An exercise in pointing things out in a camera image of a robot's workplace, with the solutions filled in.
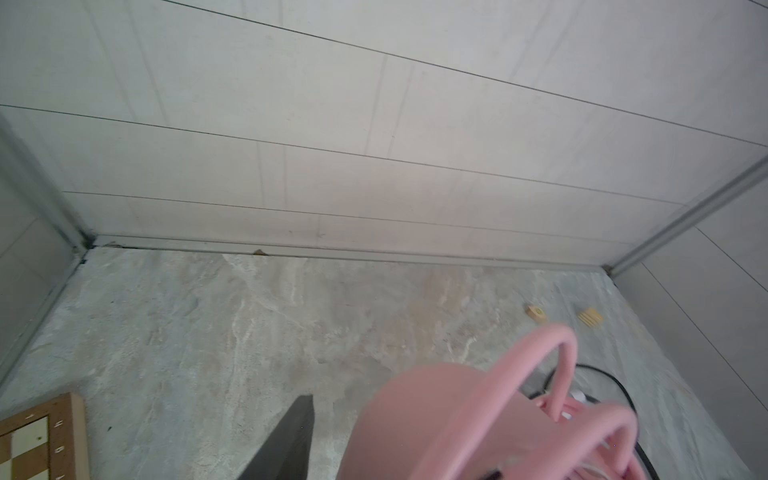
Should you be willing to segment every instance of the stone floor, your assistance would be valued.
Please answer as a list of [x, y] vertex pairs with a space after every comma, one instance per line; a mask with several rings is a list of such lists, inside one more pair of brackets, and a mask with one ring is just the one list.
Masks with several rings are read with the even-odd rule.
[[[580, 361], [625, 381], [661, 478], [752, 478], [602, 273], [111, 248], [87, 258], [0, 390], [0, 412], [79, 392], [92, 478], [234, 479], [312, 393], [310, 478], [330, 480], [384, 382], [425, 362], [487, 369], [534, 329], [526, 303], [576, 330]], [[586, 306], [602, 326], [576, 319]], [[577, 384], [621, 397], [592, 372]]]

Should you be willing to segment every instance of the chessboard square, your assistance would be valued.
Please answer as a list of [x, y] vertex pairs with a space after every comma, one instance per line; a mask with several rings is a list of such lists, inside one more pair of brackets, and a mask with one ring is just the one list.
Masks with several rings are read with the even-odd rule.
[[34, 477], [24, 478], [24, 480], [49, 480], [48, 470], [38, 473]]
[[11, 456], [18, 457], [48, 441], [48, 417], [24, 425], [11, 433]]
[[11, 460], [12, 480], [28, 480], [48, 470], [48, 443], [38, 445]]
[[0, 463], [0, 480], [11, 480], [11, 461]]
[[0, 463], [11, 459], [11, 434], [0, 437]]

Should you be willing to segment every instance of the black cable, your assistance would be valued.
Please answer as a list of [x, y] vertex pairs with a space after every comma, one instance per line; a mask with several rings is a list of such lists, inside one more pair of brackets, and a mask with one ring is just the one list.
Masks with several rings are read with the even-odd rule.
[[[587, 365], [585, 363], [577, 363], [577, 367], [582, 369], [588, 369], [588, 370], [594, 370], [595, 372], [602, 373], [609, 379], [613, 380], [614, 383], [621, 389], [621, 392], [624, 394], [624, 398], [627, 399], [627, 403], [629, 403], [630, 408], [634, 412], [635, 415], [637, 415], [637, 409], [634, 406], [634, 402], [632, 401], [632, 397], [629, 396], [629, 392], [627, 389], [624, 388], [624, 385], [619, 382], [619, 379], [617, 379], [615, 376], [611, 375], [610, 373], [606, 372], [603, 369], [599, 369], [596, 366]], [[552, 382], [552, 378], [554, 377], [554, 371], [555, 369], [552, 369], [551, 372], [549, 372], [549, 375], [547, 375], [546, 380], [544, 381], [544, 386], [539, 390], [538, 392], [533, 392], [528, 398], [533, 400], [536, 397], [543, 395], [546, 389], [549, 388], [549, 384]], [[584, 394], [585, 397], [587, 397], [587, 401], [589, 403], [600, 403], [600, 400], [596, 399], [593, 396]], [[640, 461], [643, 462], [643, 465], [645, 466], [645, 470], [648, 472], [648, 475], [650, 476], [651, 480], [660, 480], [658, 473], [656, 473], [656, 469], [654, 468], [654, 464], [650, 463], [650, 459], [648, 458], [648, 455], [645, 454], [645, 451], [643, 450], [643, 447], [640, 446], [640, 442], [636, 442], [634, 444], [634, 451], [637, 453], [637, 456], [640, 457]]]

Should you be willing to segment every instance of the chessboard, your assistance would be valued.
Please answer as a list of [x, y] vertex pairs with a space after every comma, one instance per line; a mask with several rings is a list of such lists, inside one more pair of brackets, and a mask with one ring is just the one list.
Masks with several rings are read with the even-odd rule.
[[0, 420], [0, 480], [88, 480], [83, 400], [65, 393]]

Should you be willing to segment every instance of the pink curved tube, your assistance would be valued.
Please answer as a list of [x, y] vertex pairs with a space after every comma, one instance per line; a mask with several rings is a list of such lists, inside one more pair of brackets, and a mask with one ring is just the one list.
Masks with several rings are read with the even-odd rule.
[[550, 480], [564, 478], [607, 436], [616, 432], [616, 445], [605, 462], [624, 476], [637, 439], [637, 417], [627, 407], [601, 403], [565, 422], [518, 464], [505, 468], [504, 478]]
[[576, 369], [577, 343], [573, 330], [555, 323], [543, 326], [517, 342], [485, 374], [485, 378], [429, 446], [409, 478], [457, 478], [509, 399], [556, 346], [560, 346], [558, 368], [546, 413], [557, 422]]

